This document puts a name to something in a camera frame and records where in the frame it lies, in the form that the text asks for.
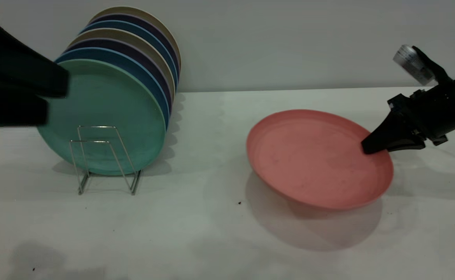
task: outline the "plate rim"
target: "plate rim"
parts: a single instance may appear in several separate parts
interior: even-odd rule
[[[151,70],[147,69],[150,74],[152,74],[154,77],[155,77],[155,80],[158,81],[160,87],[162,88],[162,90],[164,91],[164,94],[165,94],[165,99],[167,100],[167,104],[172,104],[173,102],[173,98],[172,98],[172,91],[171,91],[171,87],[169,85],[169,82],[167,80],[167,78],[165,77],[165,74],[163,73],[162,69],[160,69],[160,67],[156,64],[156,62],[153,60],[152,57],[150,57],[149,55],[147,55],[146,53],[142,52],[141,50],[139,50],[138,48],[135,48],[135,46],[131,45],[131,44],[128,44],[126,42],[123,42],[123,41],[119,41],[119,40],[115,40],[115,39],[110,39],[110,38],[91,38],[91,39],[85,39],[85,40],[81,40],[79,42],[77,42],[76,44],[72,45],[70,48],[72,48],[71,50],[74,50],[74,49],[80,49],[80,48],[85,48],[85,47],[99,47],[99,48],[107,48],[107,47],[104,47],[104,46],[83,46],[83,47],[80,47],[78,45],[81,45],[81,44],[84,44],[84,43],[98,43],[98,42],[102,42],[102,41],[108,41],[108,42],[111,42],[112,44],[114,44],[114,46],[124,46],[126,48],[132,48],[133,51],[136,51],[137,53],[139,53],[140,55],[144,56],[147,60],[149,60],[149,62],[151,62],[151,64],[153,64],[153,67],[155,67],[155,69],[158,71],[158,74],[157,75],[153,75],[153,73],[151,72]],[[121,49],[112,49],[112,48],[108,48],[109,50],[113,50],[113,51],[117,51],[118,53],[121,53],[121,54],[124,54],[124,55],[127,55],[128,57],[130,58],[133,58],[136,62],[138,62],[139,64],[141,64],[140,61],[138,61],[137,59],[135,59],[134,57],[130,56],[128,53],[124,53],[121,51]],[[160,82],[163,82],[165,83],[165,87],[166,88],[163,88],[160,84]],[[172,106],[169,105],[169,113],[171,114],[172,113]]]
[[[267,185],[269,186],[272,190],[276,191],[277,193],[279,193],[280,195],[290,199],[290,200],[293,200],[293,201],[296,201],[296,202],[299,202],[299,203],[302,203],[302,204],[305,204],[305,205],[308,205],[308,206],[311,206],[311,207],[316,207],[316,208],[320,208],[320,209],[326,209],[326,210],[339,210],[339,211],[343,211],[343,210],[351,210],[351,209],[356,209],[356,208],[359,208],[359,207],[363,207],[363,206],[366,206],[370,203],[373,203],[375,202],[377,199],[379,199],[382,195],[384,195],[384,193],[386,193],[386,191],[389,189],[389,187],[391,186],[392,184],[392,181],[393,181],[393,177],[394,177],[394,166],[393,166],[393,161],[392,161],[392,158],[390,156],[390,154],[388,153],[388,151],[386,150],[383,150],[381,152],[385,152],[386,155],[388,156],[388,159],[389,161],[387,161],[388,163],[388,170],[390,171],[389,174],[390,177],[387,179],[388,181],[388,184],[386,184],[386,187],[384,188],[384,190],[382,190],[377,196],[375,196],[375,198],[367,201],[367,202],[363,202],[363,203],[360,203],[360,204],[354,204],[354,205],[350,205],[350,206],[346,206],[346,207],[329,207],[329,206],[326,206],[326,205],[322,205],[322,204],[319,204],[319,203],[309,203],[307,201],[304,201],[304,200],[301,200],[297,197],[293,197],[293,196],[290,196],[286,193],[284,193],[283,191],[281,191],[279,188],[273,186],[272,184],[269,183],[269,181],[265,178],[265,176],[263,176],[262,174],[260,174],[260,172],[257,171],[257,169],[255,168],[254,166],[254,163],[252,162],[252,157],[250,157],[250,147],[249,147],[249,142],[250,142],[250,139],[254,137],[254,133],[255,133],[255,130],[257,128],[259,128],[260,126],[262,126],[264,124],[264,122],[267,122],[268,119],[272,119],[274,117],[276,117],[277,115],[281,115],[281,114],[287,114],[287,113],[290,113],[290,112],[295,112],[295,111],[305,111],[305,112],[313,112],[313,113],[318,113],[318,114],[323,114],[323,115],[329,115],[329,116],[332,116],[332,117],[337,117],[341,120],[345,120],[347,122],[349,122],[350,124],[353,124],[354,126],[357,126],[361,129],[363,129],[364,131],[370,133],[366,128],[364,128],[363,126],[359,125],[358,123],[350,120],[350,119],[347,119],[345,117],[342,117],[340,115],[335,115],[335,114],[332,114],[332,113],[328,113],[328,112],[324,112],[324,111],[320,111],[320,110],[310,110],[310,109],[293,109],[293,110],[283,110],[283,111],[280,111],[280,112],[276,112],[276,113],[272,113],[266,117],[264,117],[263,119],[260,119],[259,122],[257,122],[257,124],[255,124],[251,129],[250,129],[250,132],[248,133],[248,136],[247,136],[247,140],[245,142],[245,150],[246,150],[246,153],[247,153],[247,158],[248,158],[248,162],[252,168],[252,170],[257,174],[257,176]]]
[[[104,17],[108,17],[108,16],[112,16],[112,15],[116,15],[116,16],[132,16],[132,15],[129,15],[129,14],[107,14],[107,15],[99,17],[99,18],[104,18]],[[101,25],[105,25],[105,24],[108,24],[108,23],[120,23],[120,24],[128,25],[128,27],[137,28],[138,30],[140,30],[140,32],[146,32],[149,36],[153,37],[155,39],[155,41],[160,44],[160,46],[162,46],[163,50],[165,50],[165,52],[167,53],[168,58],[170,58],[170,60],[172,62],[172,68],[174,69],[174,73],[176,74],[176,76],[178,78],[178,81],[179,81],[179,76],[181,74],[181,66],[179,64],[179,58],[178,58],[178,56],[176,54],[176,51],[174,50],[174,47],[170,44],[170,41],[167,39],[167,37],[165,37],[165,42],[164,42],[164,40],[159,39],[157,36],[155,36],[155,34],[152,32],[152,30],[149,30],[149,28],[142,27],[141,25],[138,25],[136,23],[132,23],[130,21],[126,21],[126,20],[124,20],[122,18],[119,18],[119,19],[106,19],[105,18],[103,20],[100,20],[99,18],[96,19],[98,21],[94,21],[94,22],[86,25],[79,32],[79,35],[84,33],[84,32],[87,32],[89,30],[94,30],[94,29],[98,29],[98,28],[116,28],[116,29],[123,30],[121,27],[108,27],[108,26],[97,27],[98,25],[100,25],[100,23],[101,23]]]
[[[138,35],[136,35],[136,34],[134,34],[132,32],[129,32],[127,30],[121,30],[121,29],[118,29],[118,28],[110,28],[110,27],[102,27],[102,28],[95,28],[93,30],[87,30],[87,31],[84,31],[82,33],[79,33],[77,35],[77,37],[71,41],[71,43],[67,46],[66,49],[70,48],[74,44],[77,44],[77,43],[79,43],[81,41],[89,40],[89,39],[98,39],[98,38],[101,39],[101,38],[103,38],[103,39],[114,39],[114,40],[117,40],[117,41],[126,42],[126,41],[122,40],[121,38],[117,38],[117,37],[95,37],[95,35],[93,34],[93,33],[96,33],[96,36],[99,36],[100,34],[98,34],[98,33],[100,33],[100,32],[110,32],[110,33],[113,33],[113,34],[117,34],[117,36],[119,34],[123,34],[123,36],[125,36],[125,37],[135,37],[135,39],[139,39],[140,40],[140,43],[143,43],[143,44],[147,45],[147,47],[151,48],[159,56],[159,59],[162,60],[162,64],[165,65],[165,67],[167,69],[167,72],[171,76],[171,79],[172,79],[172,82],[173,82],[173,85],[174,85],[173,86],[173,90],[174,90],[174,97],[175,97],[177,83],[176,83],[176,80],[174,78],[174,75],[172,74],[172,70],[169,67],[169,64],[167,63],[165,58],[162,56],[162,54],[153,45],[151,45],[145,39],[139,37]]]
[[[138,9],[136,7],[132,7],[132,6],[113,6],[113,7],[108,7],[100,12],[98,12],[96,15],[94,15],[90,20],[89,20],[89,23],[91,23],[92,21],[94,21],[96,18],[99,18],[101,16],[106,16],[107,14],[130,14],[128,12],[125,12],[125,11],[135,11],[136,13],[138,14],[144,14],[146,16],[151,16],[151,18],[154,18],[157,20],[158,23],[160,23],[160,25],[162,25],[161,27],[164,28],[164,30],[170,35],[170,38],[166,35],[167,39],[171,39],[171,42],[174,44],[174,50],[177,52],[177,56],[179,58],[179,65],[180,65],[180,69],[182,69],[182,58],[181,58],[181,53],[179,51],[179,45],[177,44],[177,41],[176,41],[176,37],[174,37],[174,35],[172,34],[172,32],[167,28],[167,26],[159,19],[157,18],[156,16],[154,16],[153,14],[147,12],[147,11],[144,11],[142,9]],[[144,21],[147,21],[145,18],[142,18],[141,16],[138,16],[139,18],[141,18],[142,20]],[[161,30],[160,27],[156,26],[162,33],[164,32],[163,30]]]
[[[147,32],[148,35],[152,36],[154,39],[155,39],[155,42],[157,42],[158,44],[160,44],[160,49],[163,53],[165,53],[166,55],[162,55],[162,53],[160,52],[160,50],[158,50],[155,46],[153,46],[147,39],[144,39],[143,37],[141,37],[140,35],[138,35],[137,33],[134,33],[134,32],[131,32],[131,31],[128,31],[128,30],[125,30],[123,29],[123,27],[116,27],[115,24],[116,23],[119,23],[121,25],[127,25],[128,27],[132,27],[132,28],[138,28],[141,32]],[[115,32],[114,30],[119,30],[121,32],[126,32],[126,33],[130,33],[136,37],[138,37],[140,40],[142,40],[143,42],[145,42],[146,44],[148,44],[151,48],[153,48],[153,50],[155,52],[157,52],[161,59],[165,62],[165,64],[167,65],[167,68],[169,69],[169,71],[171,72],[171,75],[172,75],[172,79],[174,80],[174,87],[176,88],[177,85],[179,84],[179,72],[178,70],[176,69],[176,62],[174,61],[174,58],[170,55],[170,52],[167,50],[167,48],[162,44],[162,42],[157,39],[153,34],[151,34],[150,32],[148,32],[148,30],[145,30],[144,28],[138,26],[138,25],[135,25],[133,23],[128,23],[127,21],[117,21],[117,20],[112,20],[112,21],[98,21],[97,23],[92,23],[90,25],[87,25],[86,27],[84,27],[84,29],[77,35],[77,37],[67,46],[67,49],[70,48],[71,46],[73,46],[74,44],[76,43],[79,43],[81,41],[81,39],[79,39],[80,37],[82,38],[85,38],[87,36],[91,36],[91,32],[94,31],[94,30],[100,30],[100,32]]]

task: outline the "plate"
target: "plate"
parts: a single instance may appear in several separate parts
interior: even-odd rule
[[[167,53],[169,53],[173,59],[174,66],[176,69],[176,72],[178,76],[180,76],[180,68],[179,68],[179,58],[176,55],[176,52],[170,42],[167,40],[167,38],[163,35],[160,30],[158,30],[156,27],[154,27],[152,24],[148,23],[147,21],[143,21],[142,19],[135,17],[135,16],[130,16],[128,14],[109,14],[107,16],[102,16],[97,18],[95,21],[93,21],[90,25],[93,26],[97,23],[103,23],[103,22],[108,22],[108,21],[116,21],[116,22],[121,22],[121,23],[130,23],[132,25],[138,26],[142,28],[143,30],[146,30],[146,32],[149,33],[149,36],[153,36],[153,39],[158,40],[162,46],[165,47],[167,50]]]
[[[134,7],[110,7],[108,9],[102,10],[96,16],[94,16],[89,23],[92,23],[95,21],[97,18],[101,16],[106,16],[108,14],[130,14],[131,16],[137,16],[138,18],[141,18],[144,21],[147,21],[151,23],[152,25],[156,26],[160,32],[164,34],[165,37],[167,37],[167,40],[172,44],[176,55],[179,59],[179,69],[181,69],[181,53],[179,52],[179,47],[177,45],[176,39],[172,36],[172,33],[170,30],[155,16],[153,16],[150,13],[147,13],[143,10],[134,8]]]
[[[288,110],[252,128],[247,154],[257,175],[278,193],[323,209],[352,209],[378,199],[393,178],[386,150],[363,153],[368,135],[337,115]]]
[[[144,68],[146,68],[158,81],[158,84],[160,87],[163,89],[165,93],[165,97],[167,99],[167,104],[169,104],[169,113],[172,112],[172,93],[169,89],[169,85],[167,84],[167,81],[165,80],[165,76],[160,71],[158,66],[153,62],[151,58],[149,58],[146,54],[142,53],[135,47],[124,43],[120,42],[114,39],[88,39],[84,41],[80,41],[77,44],[72,45],[70,48],[68,48],[65,52],[74,50],[74,49],[79,49],[79,48],[88,48],[88,47],[100,47],[100,48],[105,48],[105,49],[110,49],[117,51],[118,53],[122,53],[124,55],[127,55],[130,58],[133,58],[135,61],[137,61],[139,64],[141,64]]]
[[[70,73],[65,99],[48,99],[50,112],[38,130],[48,146],[72,163],[70,140],[77,140],[78,126],[116,126],[136,170],[149,165],[160,153],[165,138],[165,121],[149,90],[126,71],[89,59],[60,62]],[[85,128],[83,140],[108,140],[114,147],[124,173],[132,173],[114,129]],[[85,169],[80,145],[73,144],[76,165]],[[108,145],[86,143],[84,151],[91,172],[120,175]]]
[[[127,23],[125,21],[99,21],[97,23],[92,23],[91,25],[86,26],[81,33],[87,32],[88,30],[95,30],[98,28],[114,28],[117,30],[125,30],[127,32],[131,32],[148,43],[150,43],[162,57],[165,59],[169,68],[172,70],[174,74],[174,81],[177,84],[179,81],[179,69],[177,68],[177,63],[174,62],[174,57],[171,56],[170,51],[162,44],[162,42],[157,39],[153,34],[151,34],[148,30],[135,25],[133,23]]]
[[[68,51],[55,60],[60,63],[72,59],[93,59],[110,63],[135,76],[153,94],[164,115],[165,125],[169,124],[169,106],[165,93],[154,76],[134,59],[119,52],[104,48],[80,48]]]
[[[141,37],[132,34],[131,32],[117,30],[114,28],[99,28],[97,30],[89,30],[77,36],[77,38],[75,38],[70,43],[68,48],[70,48],[72,45],[80,41],[98,38],[114,39],[117,41],[125,42],[139,49],[141,52],[146,53],[157,64],[162,73],[165,74],[165,77],[167,78],[167,83],[171,85],[170,89],[172,91],[172,100],[174,100],[177,85],[174,81],[171,69],[167,65],[167,62],[152,45],[150,45]]]

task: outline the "white wall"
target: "white wall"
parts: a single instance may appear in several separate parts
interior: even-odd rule
[[[404,43],[455,78],[455,0],[0,0],[0,24],[55,59],[114,5],[175,34],[181,91],[416,85],[392,62]]]

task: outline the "stack of plates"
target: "stack of plates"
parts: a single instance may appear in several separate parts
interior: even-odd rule
[[[51,99],[49,119],[39,133],[72,162],[70,140],[112,143],[124,173],[149,165],[162,149],[181,70],[170,31],[157,18],[132,7],[112,7],[94,16],[55,60],[70,73],[66,99]],[[118,128],[132,164],[115,129]],[[108,145],[72,145],[77,166],[104,175],[120,174]]]

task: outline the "beige plate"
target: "beige plate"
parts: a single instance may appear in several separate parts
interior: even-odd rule
[[[131,32],[117,30],[114,28],[97,28],[95,30],[89,30],[82,34],[79,34],[79,36],[77,36],[77,38],[75,38],[75,40],[73,40],[67,48],[70,48],[82,40],[96,38],[107,38],[121,41],[134,46],[142,53],[148,55],[157,64],[162,73],[164,73],[167,84],[169,85],[169,90],[171,92],[171,100],[174,101],[174,98],[176,97],[176,87],[174,84],[174,79],[172,78],[172,72],[165,62],[165,59],[152,45]]]
[[[157,27],[165,35],[165,37],[167,37],[169,42],[172,44],[172,47],[176,51],[177,58],[179,59],[179,69],[181,69],[182,62],[181,62],[181,54],[179,53],[179,46],[177,45],[176,40],[172,36],[172,33],[169,31],[169,29],[167,29],[167,27],[165,27],[165,25],[158,18],[156,18],[155,16],[153,16],[151,14],[148,14],[147,12],[145,12],[143,10],[133,8],[133,7],[111,7],[111,8],[102,10],[101,12],[96,14],[96,16],[91,18],[91,20],[89,22],[94,21],[96,18],[99,18],[100,16],[106,16],[107,14],[130,14],[131,16],[137,16],[137,17],[143,19],[144,21],[148,21],[149,23],[151,23],[152,25]]]

